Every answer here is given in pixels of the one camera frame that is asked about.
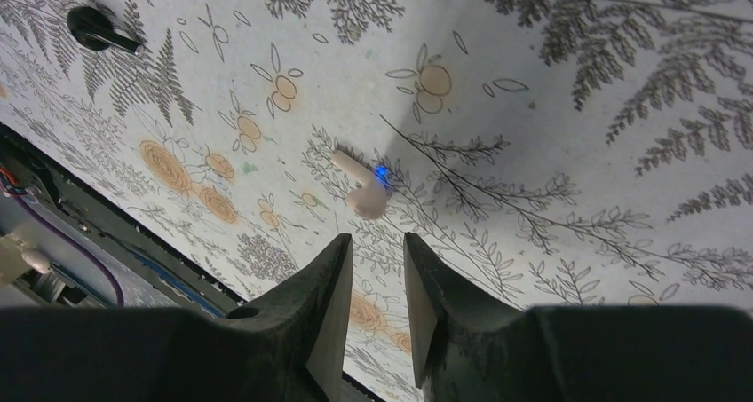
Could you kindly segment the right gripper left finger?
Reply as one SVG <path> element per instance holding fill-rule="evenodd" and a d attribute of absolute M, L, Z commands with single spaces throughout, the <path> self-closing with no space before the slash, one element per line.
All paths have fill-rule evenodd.
<path fill-rule="evenodd" d="M 1 312 L 4 401 L 337 401 L 353 244 L 224 318 L 187 309 Z"/>

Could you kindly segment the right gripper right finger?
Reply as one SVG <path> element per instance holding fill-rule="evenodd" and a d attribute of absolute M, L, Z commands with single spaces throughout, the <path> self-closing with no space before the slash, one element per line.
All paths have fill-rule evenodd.
<path fill-rule="evenodd" d="M 749 401 L 752 319 L 721 305 L 492 297 L 404 236 L 415 383 L 428 401 Z"/>

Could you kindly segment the beige wireless earbud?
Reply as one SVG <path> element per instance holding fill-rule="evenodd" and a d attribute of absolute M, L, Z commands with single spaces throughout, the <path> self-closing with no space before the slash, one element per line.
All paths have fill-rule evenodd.
<path fill-rule="evenodd" d="M 378 220 L 386 212 L 387 191 L 377 175 L 343 151 L 335 150 L 330 162 L 355 180 L 357 187 L 345 197 L 346 205 L 364 219 Z"/>

